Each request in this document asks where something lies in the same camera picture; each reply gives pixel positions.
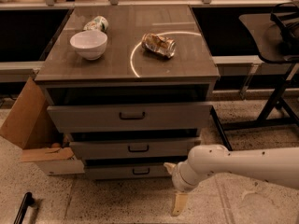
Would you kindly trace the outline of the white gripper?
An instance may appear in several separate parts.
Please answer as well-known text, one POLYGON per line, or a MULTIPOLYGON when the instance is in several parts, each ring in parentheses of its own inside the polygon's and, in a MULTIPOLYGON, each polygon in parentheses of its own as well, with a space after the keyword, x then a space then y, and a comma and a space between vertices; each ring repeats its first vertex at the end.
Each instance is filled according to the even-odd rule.
POLYGON ((177 217, 183 212, 188 201, 188 194, 185 192, 191 192, 197 188, 203 180, 203 176, 197 174, 187 161, 180 162, 177 165, 165 162, 164 167, 172 175, 173 185, 178 190, 175 192, 171 211, 171 215, 177 217))

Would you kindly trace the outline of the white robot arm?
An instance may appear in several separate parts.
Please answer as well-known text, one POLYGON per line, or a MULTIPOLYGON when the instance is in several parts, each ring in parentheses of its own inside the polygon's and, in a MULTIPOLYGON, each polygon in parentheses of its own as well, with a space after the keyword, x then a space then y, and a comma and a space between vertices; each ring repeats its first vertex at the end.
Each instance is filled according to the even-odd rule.
POLYGON ((184 210, 188 194, 215 174, 230 173, 280 186, 299 188, 299 147, 230 151, 223 145, 193 147, 186 161, 165 162, 175 196, 171 215, 184 210))

